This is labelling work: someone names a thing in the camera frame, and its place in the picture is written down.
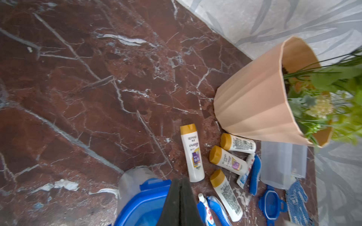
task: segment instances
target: soil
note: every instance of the soil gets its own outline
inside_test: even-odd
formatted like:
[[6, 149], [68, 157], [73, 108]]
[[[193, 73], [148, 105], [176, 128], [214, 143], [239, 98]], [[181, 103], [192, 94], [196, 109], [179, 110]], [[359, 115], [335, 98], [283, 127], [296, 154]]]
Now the soil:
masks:
[[[288, 74], [287, 70], [285, 69], [285, 67], [283, 67], [283, 65], [282, 65], [282, 73], [283, 73], [283, 75]], [[289, 82], [285, 81], [284, 85], [285, 85], [285, 91], [288, 94], [289, 89], [290, 89], [290, 84], [289, 84]]]

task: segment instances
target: blue glove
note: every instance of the blue glove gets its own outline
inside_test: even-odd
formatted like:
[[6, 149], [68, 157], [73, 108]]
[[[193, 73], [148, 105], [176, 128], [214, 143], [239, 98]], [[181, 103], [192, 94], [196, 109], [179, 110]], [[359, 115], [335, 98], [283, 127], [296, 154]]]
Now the blue glove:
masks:
[[308, 226], [309, 215], [304, 205], [308, 201], [308, 196], [304, 191], [300, 181], [296, 181], [286, 193], [288, 214], [290, 221], [295, 224]]

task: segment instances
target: wall pattern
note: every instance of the wall pattern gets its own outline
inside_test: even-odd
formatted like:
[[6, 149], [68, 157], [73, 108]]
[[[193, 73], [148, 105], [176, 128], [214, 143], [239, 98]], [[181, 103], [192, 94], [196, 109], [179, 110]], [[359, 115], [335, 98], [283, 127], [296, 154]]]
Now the wall pattern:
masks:
[[178, 0], [255, 59], [292, 35], [320, 60], [362, 45], [361, 0]]
[[[362, 45], [362, 0], [177, 1], [252, 59], [292, 35], [320, 60]], [[320, 225], [362, 225], [362, 142], [332, 143], [315, 162]]]
[[362, 225], [362, 142], [333, 142], [315, 155], [320, 226]]

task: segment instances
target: toothpaste tube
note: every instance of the toothpaste tube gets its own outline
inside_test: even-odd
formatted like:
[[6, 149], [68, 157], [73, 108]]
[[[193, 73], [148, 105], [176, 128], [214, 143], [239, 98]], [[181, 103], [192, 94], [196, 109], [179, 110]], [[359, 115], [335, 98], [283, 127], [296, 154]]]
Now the toothpaste tube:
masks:
[[241, 187], [241, 188], [244, 188], [244, 185], [247, 181], [247, 178], [249, 176], [249, 173], [251, 171], [251, 168], [253, 167], [253, 164], [254, 164], [254, 160], [255, 160], [255, 153], [252, 153], [250, 155], [248, 155], [247, 159], [246, 159], [246, 162], [247, 162], [247, 171], [246, 173], [243, 175], [243, 176], [239, 176], [236, 183]]
[[207, 200], [205, 199], [204, 195], [202, 193], [200, 193], [198, 195], [198, 197], [199, 197], [200, 203], [202, 203], [204, 205], [204, 208], [206, 210], [206, 217], [205, 217], [205, 219], [203, 219], [206, 226], [216, 226], [215, 222], [214, 222], [214, 218], [212, 217], [212, 214], [211, 214], [211, 211], [210, 211], [210, 207], [209, 207], [209, 205], [207, 203]]

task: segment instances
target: yellow bottle cap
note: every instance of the yellow bottle cap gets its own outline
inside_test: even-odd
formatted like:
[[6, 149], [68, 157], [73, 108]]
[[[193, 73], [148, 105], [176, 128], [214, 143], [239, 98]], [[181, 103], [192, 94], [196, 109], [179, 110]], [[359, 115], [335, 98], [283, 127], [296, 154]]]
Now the yellow bottle cap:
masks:
[[181, 135], [188, 134], [188, 133], [193, 133], [193, 132], [197, 131], [195, 124], [180, 126], [180, 130], [181, 130]]
[[215, 145], [210, 151], [209, 160], [213, 164], [217, 165], [220, 162], [222, 155], [223, 149]]
[[220, 184], [224, 181], [224, 179], [225, 179], [225, 174], [221, 171], [221, 169], [215, 171], [210, 177], [211, 184], [214, 188], [220, 186]]
[[224, 150], [230, 150], [231, 148], [231, 143], [232, 143], [232, 138], [231, 138], [231, 134], [228, 133], [223, 133], [221, 135], [221, 142], [220, 142], [220, 146], [224, 149]]

